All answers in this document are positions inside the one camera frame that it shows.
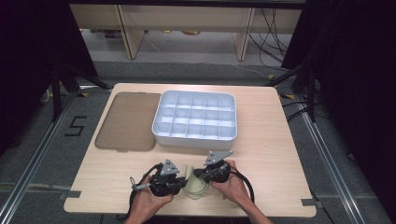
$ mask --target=hand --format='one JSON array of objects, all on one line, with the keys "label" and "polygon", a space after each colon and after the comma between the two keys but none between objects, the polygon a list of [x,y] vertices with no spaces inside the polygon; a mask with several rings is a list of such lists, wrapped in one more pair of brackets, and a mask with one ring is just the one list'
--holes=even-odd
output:
[{"label": "hand", "polygon": [[[151,175],[146,177],[143,184],[147,184]],[[126,224],[141,224],[153,217],[160,208],[167,203],[172,202],[173,195],[156,197],[150,189],[141,189],[134,196],[134,202],[131,208],[131,215],[126,220]]]},{"label": "hand", "polygon": [[[235,161],[227,161],[227,163],[236,169]],[[265,216],[265,214],[250,200],[244,181],[236,175],[230,174],[228,180],[224,183],[210,182],[210,186],[218,189],[223,193],[223,199],[238,204],[250,218],[252,223],[256,224],[272,224],[273,222]]]},{"label": "hand", "polygon": [[[236,169],[235,161],[226,162],[231,167]],[[223,199],[229,199],[230,201],[238,205],[241,205],[241,203],[245,200],[250,200],[247,189],[245,188],[244,181],[236,175],[230,174],[230,177],[224,183],[217,183],[211,181],[210,186],[212,186],[212,188],[214,189],[218,189],[221,193],[223,193]]]}]

